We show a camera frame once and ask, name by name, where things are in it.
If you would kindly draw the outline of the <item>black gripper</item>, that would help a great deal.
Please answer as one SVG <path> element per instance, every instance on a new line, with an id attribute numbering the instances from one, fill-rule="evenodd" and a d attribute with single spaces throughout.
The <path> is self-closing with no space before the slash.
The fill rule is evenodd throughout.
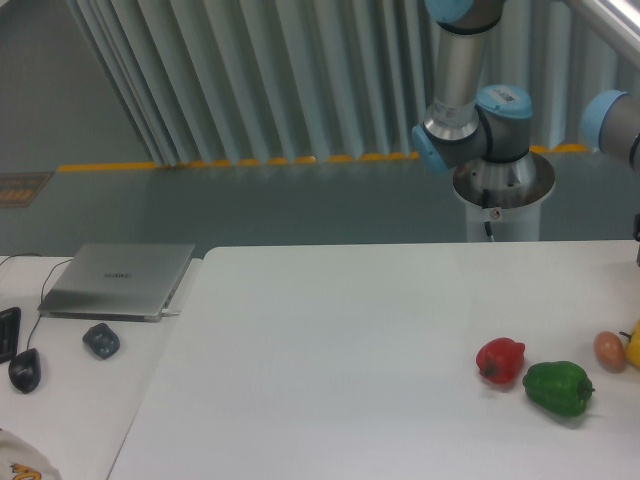
<path id="1" fill-rule="evenodd" d="M 640 214 L 634 216 L 632 237 L 637 243 L 636 265 L 640 267 Z"/>

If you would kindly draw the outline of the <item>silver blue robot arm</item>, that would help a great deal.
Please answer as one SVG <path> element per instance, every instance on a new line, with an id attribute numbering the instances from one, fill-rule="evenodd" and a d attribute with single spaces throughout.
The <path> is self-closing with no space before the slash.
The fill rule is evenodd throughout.
<path id="1" fill-rule="evenodd" d="M 513 85 L 478 88 L 488 33 L 506 1 L 425 1 L 441 29 L 434 96 L 411 135 L 433 171 L 454 169 L 468 242 L 540 238 L 542 203 L 555 185 L 548 160 L 530 151 L 532 101 Z M 639 54 L 639 10 L 630 1 L 563 1 L 619 53 Z M 581 117 L 587 144 L 639 173 L 639 99 L 608 90 Z"/>

